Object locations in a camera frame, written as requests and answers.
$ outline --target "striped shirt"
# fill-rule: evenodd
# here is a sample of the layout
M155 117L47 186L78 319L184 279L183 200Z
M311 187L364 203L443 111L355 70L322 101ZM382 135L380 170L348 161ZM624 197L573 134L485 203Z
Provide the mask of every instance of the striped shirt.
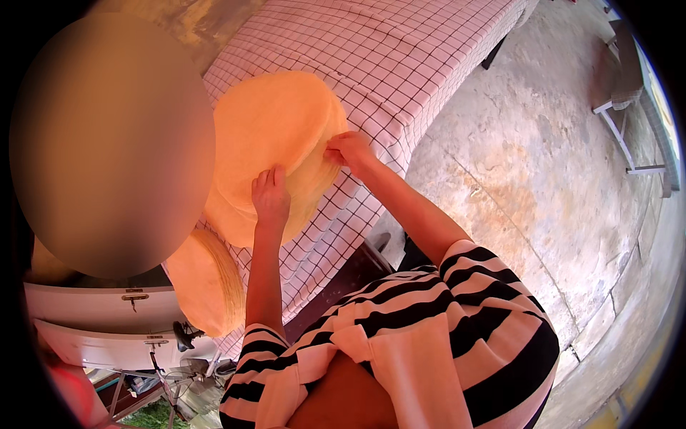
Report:
M523 428L547 398L559 354L517 276L461 240L440 269L394 273L342 297L293 345L248 326L220 404L223 427L285 426L339 350L388 392L400 428Z

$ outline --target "metal latch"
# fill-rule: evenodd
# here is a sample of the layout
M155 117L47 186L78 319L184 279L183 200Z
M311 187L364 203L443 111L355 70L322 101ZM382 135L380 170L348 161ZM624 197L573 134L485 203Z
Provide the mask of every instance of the metal latch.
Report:
M136 294L136 295L122 295L121 299L123 301L131 301L131 308L133 308L134 313L137 313L136 311L136 301L139 299L148 299L150 298L150 295L148 294Z

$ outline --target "person's left arm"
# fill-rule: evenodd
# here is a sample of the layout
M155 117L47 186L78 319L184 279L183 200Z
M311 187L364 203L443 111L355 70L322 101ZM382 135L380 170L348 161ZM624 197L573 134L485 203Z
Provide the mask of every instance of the person's left arm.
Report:
M285 338L281 319L279 248L291 196L286 191L283 167L275 165L252 181L252 203L257 212L257 225L248 279L246 327L260 323Z

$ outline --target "green plant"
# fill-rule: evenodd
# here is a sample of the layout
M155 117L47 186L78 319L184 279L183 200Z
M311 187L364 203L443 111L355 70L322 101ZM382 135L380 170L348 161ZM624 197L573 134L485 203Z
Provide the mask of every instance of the green plant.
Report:
M124 417L120 422L141 428L167 429L169 412L171 410L172 406L169 405L169 402L161 397L155 402L150 402L138 411ZM179 419L178 416L174 416L174 424L172 427L174 429L190 429L191 426L188 422Z

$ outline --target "pink grid tablecloth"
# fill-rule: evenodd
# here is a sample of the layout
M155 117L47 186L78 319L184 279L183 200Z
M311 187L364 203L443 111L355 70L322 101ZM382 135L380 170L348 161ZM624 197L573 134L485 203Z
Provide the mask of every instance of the pink grid tablecloth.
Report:
M377 156L404 177L441 107L537 3L268 0L209 68L205 86L215 106L252 76L315 73L341 99L350 129L367 132ZM284 322L324 288L383 210L348 169L341 171L310 223L281 249ZM204 219L198 227L213 230ZM247 284L251 249L228 247ZM243 331L217 341L227 357L238 356Z

